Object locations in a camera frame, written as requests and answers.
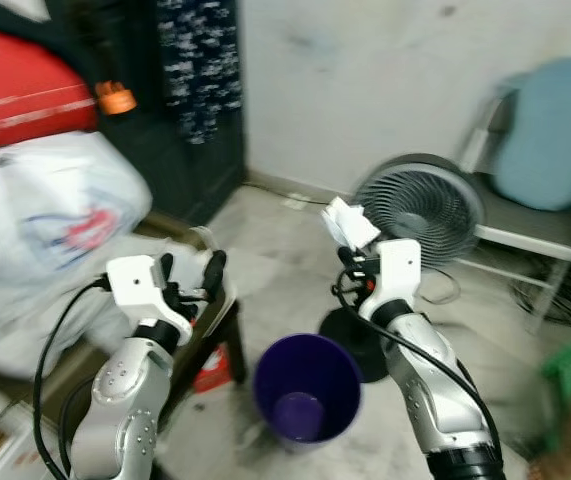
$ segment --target chair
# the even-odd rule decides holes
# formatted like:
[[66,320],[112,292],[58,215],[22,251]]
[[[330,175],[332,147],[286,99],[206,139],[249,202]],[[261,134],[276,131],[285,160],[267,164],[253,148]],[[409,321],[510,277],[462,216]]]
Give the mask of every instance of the chair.
[[526,329],[536,333],[571,265],[571,208],[558,212],[534,210],[502,197],[491,185],[492,160],[514,128],[517,94],[516,83],[503,88],[489,102],[464,144],[460,168],[471,174],[485,204],[486,215],[483,224],[477,227],[478,237],[545,255],[553,260],[553,265],[547,278],[540,280],[468,259],[459,261],[541,287],[532,305],[531,320],[526,323]]

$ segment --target red bag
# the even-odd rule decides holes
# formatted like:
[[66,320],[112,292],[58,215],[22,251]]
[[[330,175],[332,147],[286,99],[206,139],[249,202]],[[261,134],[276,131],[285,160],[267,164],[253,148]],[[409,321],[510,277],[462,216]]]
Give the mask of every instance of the red bag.
[[0,146],[73,130],[95,130],[94,99],[62,60],[0,33]]

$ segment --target white wall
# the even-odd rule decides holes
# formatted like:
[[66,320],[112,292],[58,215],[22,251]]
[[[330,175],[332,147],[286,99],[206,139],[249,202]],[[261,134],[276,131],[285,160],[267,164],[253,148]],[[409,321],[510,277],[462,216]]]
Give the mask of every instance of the white wall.
[[244,0],[250,167],[348,192],[454,156],[491,85],[571,54],[571,0]]

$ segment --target red object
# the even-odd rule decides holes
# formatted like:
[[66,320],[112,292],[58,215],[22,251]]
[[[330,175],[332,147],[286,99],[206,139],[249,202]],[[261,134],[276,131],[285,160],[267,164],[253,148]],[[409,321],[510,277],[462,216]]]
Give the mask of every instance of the red object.
[[196,375],[194,390],[196,393],[205,393],[231,380],[227,350],[219,345],[205,362],[203,369]]
[[0,33],[0,146],[72,130],[94,130],[94,99],[62,60]]

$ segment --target electric fan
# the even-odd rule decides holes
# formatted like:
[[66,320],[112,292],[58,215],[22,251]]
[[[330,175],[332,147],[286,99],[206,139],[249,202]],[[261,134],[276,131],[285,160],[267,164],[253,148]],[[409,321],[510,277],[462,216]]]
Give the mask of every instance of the electric fan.
[[[463,172],[436,155],[414,153],[385,162],[361,184],[351,202],[380,231],[378,240],[413,238],[421,245],[424,269],[469,253],[482,221],[480,197]],[[356,302],[368,292],[362,290]],[[365,383],[388,375],[380,339],[343,309],[331,311],[319,333],[349,351]]]

